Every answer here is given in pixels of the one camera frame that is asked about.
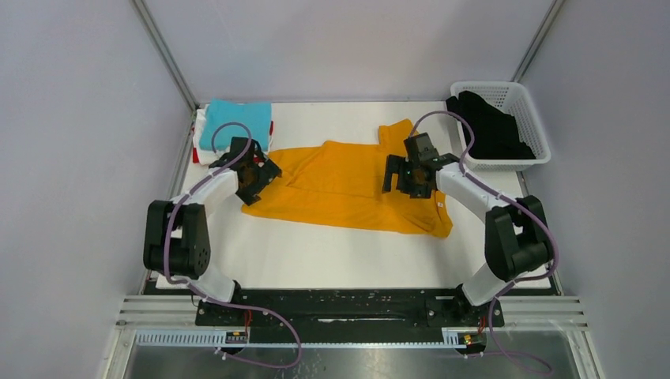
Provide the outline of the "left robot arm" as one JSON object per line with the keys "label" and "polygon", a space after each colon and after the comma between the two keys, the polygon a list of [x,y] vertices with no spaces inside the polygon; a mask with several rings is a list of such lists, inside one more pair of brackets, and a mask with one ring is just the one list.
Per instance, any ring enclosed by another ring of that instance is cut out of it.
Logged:
{"label": "left robot arm", "polygon": [[143,264],[169,283],[184,284],[204,300],[215,302],[215,314],[228,325],[241,321],[245,304],[234,296],[238,283],[210,268],[213,255],[208,218],[230,197],[251,206],[282,170],[248,137],[233,137],[229,152],[209,165],[206,175],[184,193],[149,207]]}

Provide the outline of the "yellow t-shirt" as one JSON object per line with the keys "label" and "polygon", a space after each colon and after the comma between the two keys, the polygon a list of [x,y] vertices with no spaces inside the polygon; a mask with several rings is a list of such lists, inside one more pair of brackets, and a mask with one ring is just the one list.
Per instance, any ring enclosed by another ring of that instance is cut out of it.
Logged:
{"label": "yellow t-shirt", "polygon": [[269,158],[282,170],[281,177],[263,189],[259,202],[241,211],[267,219],[447,238],[453,222],[444,193],[412,199],[399,191],[382,192],[386,158],[405,155],[411,129],[411,121],[403,119],[379,126],[377,144],[326,141],[273,151]]}

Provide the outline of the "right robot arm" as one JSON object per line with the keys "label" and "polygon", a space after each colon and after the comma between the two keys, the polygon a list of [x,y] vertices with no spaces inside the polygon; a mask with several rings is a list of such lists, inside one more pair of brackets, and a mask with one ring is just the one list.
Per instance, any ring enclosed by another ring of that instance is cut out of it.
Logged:
{"label": "right robot arm", "polygon": [[528,272],[555,261],[541,202],[534,196],[510,198],[468,172],[455,155],[439,154],[430,137],[404,141],[405,156],[386,158],[382,192],[397,190],[415,199],[442,192],[484,224],[484,264],[459,288],[453,313],[463,325],[484,315],[484,304]]}

